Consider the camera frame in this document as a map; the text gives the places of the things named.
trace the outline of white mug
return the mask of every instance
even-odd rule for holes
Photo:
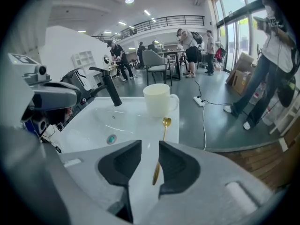
[[[170,87],[167,84],[152,84],[145,87],[143,93],[148,114],[152,117],[164,117],[179,106],[179,98],[175,94],[170,95]],[[170,98],[176,99],[174,108],[170,108]]]

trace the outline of sink drain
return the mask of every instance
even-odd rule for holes
[[[117,141],[117,136],[115,134],[108,136],[106,143],[112,145]]]

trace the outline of person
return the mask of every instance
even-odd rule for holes
[[[143,60],[143,51],[145,51],[145,50],[146,50],[146,48],[145,48],[145,46],[143,46],[143,42],[140,42],[139,48],[137,49],[137,55],[140,59],[141,68],[145,68],[144,60]]]
[[[209,76],[214,74],[214,57],[215,57],[215,40],[212,37],[212,31],[207,30],[206,35],[208,36],[207,41],[207,73]]]
[[[129,72],[130,79],[135,78],[136,76],[133,75],[133,73],[131,71],[131,68],[130,68],[127,58],[126,58],[126,54],[125,54],[125,52],[123,52],[123,48],[118,44],[114,44],[111,40],[107,42],[107,47],[111,47],[112,61],[114,61],[116,59],[117,64],[120,65],[119,66],[120,71],[123,75],[122,81],[126,82],[128,80],[124,66],[127,68],[128,72]]]
[[[257,24],[257,27],[264,30],[267,35],[267,40],[262,48],[262,56],[257,62],[255,72],[244,95],[236,103],[224,107],[226,112],[238,117],[248,104],[256,88],[269,74],[262,98],[256,103],[243,125],[246,130],[257,125],[274,96],[275,90],[286,81],[291,71],[294,71],[291,51],[296,49],[296,39],[293,30],[273,0],[262,0],[262,2],[268,16],[265,21]],[[279,24],[281,29],[276,25],[274,27],[270,25],[271,20],[276,19],[278,21],[278,17],[281,17],[279,20],[283,21],[283,27]]]
[[[187,29],[178,29],[177,36],[180,37],[179,43],[186,50],[188,71],[183,73],[187,78],[196,77],[195,63],[197,63],[198,44],[193,38],[193,35]]]
[[[157,53],[157,48],[155,47],[155,42],[153,41],[152,44],[148,45],[148,49],[155,51]]]
[[[104,42],[103,33],[101,33],[101,37],[99,38],[99,40],[100,40],[101,42]]]

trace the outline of black shorts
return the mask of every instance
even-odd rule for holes
[[[197,62],[197,52],[198,52],[197,47],[189,47],[186,50],[187,61],[188,62]]]

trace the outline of round mirror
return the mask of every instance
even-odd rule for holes
[[[106,64],[109,64],[109,57],[107,55],[104,55],[103,60]]]

